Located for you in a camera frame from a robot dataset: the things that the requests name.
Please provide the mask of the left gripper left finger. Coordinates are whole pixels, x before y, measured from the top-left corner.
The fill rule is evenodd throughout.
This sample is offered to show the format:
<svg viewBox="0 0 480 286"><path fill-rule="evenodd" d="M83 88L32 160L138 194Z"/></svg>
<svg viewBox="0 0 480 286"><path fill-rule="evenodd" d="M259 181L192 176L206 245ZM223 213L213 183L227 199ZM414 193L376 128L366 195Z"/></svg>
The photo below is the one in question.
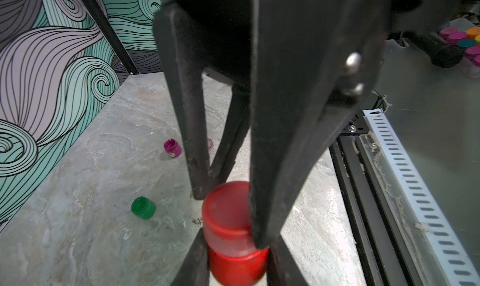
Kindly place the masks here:
<svg viewBox="0 0 480 286"><path fill-rule="evenodd" d="M172 286L209 286L208 245L200 228Z"/></svg>

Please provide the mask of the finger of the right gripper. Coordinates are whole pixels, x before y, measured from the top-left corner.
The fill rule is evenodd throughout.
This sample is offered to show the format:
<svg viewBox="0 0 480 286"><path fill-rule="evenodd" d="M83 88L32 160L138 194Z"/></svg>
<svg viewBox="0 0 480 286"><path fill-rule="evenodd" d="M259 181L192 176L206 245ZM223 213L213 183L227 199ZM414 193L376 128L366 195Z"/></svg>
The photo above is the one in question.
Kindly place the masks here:
<svg viewBox="0 0 480 286"><path fill-rule="evenodd" d="M386 35L347 56L356 75L300 76L298 68L259 63L251 87L250 205L257 248L279 236L311 169L367 99L380 73Z"/></svg>
<svg viewBox="0 0 480 286"><path fill-rule="evenodd" d="M251 46L216 32L168 4L154 16L157 49L186 154L196 200L226 182L250 128ZM210 158L203 74L232 87L226 124L216 155Z"/></svg>

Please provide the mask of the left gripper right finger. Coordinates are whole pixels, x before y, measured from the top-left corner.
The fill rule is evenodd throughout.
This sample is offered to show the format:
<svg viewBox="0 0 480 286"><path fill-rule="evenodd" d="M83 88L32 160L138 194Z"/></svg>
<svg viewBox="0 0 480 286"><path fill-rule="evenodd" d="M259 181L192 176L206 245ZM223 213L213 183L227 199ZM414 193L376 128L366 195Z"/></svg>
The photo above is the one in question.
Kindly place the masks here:
<svg viewBox="0 0 480 286"><path fill-rule="evenodd" d="M268 286L307 286L288 246L280 235L269 248L267 264Z"/></svg>

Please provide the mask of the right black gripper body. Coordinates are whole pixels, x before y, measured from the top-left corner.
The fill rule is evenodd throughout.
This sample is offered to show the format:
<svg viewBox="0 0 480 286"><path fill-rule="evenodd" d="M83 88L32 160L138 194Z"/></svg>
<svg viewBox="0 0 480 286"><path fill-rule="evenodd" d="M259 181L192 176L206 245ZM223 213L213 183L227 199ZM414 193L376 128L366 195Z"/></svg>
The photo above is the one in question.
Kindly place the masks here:
<svg viewBox="0 0 480 286"><path fill-rule="evenodd" d="M259 63L299 69L306 77L354 76L347 57L366 55L375 35L427 32L464 0L163 0L157 47L170 75L195 69L217 81L250 89Z"/></svg>

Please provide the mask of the red paint jar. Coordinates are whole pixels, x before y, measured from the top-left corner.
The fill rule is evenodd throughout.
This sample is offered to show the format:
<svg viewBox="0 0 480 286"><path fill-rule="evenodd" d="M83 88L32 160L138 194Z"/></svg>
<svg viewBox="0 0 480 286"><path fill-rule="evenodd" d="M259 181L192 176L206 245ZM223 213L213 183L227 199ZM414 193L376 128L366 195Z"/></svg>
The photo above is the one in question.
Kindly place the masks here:
<svg viewBox="0 0 480 286"><path fill-rule="evenodd" d="M253 286L265 275L270 250L234 258L208 248L209 269L222 286Z"/></svg>

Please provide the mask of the red jar lid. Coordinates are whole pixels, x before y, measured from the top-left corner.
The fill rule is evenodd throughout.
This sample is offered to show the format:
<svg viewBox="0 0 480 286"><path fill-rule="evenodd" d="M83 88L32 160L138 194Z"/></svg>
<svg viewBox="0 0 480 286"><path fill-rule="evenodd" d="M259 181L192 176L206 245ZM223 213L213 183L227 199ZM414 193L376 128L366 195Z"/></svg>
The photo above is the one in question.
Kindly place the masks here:
<svg viewBox="0 0 480 286"><path fill-rule="evenodd" d="M204 236L210 248L224 256L240 258L257 251L252 235L250 184L234 181L220 185L202 204Z"/></svg>

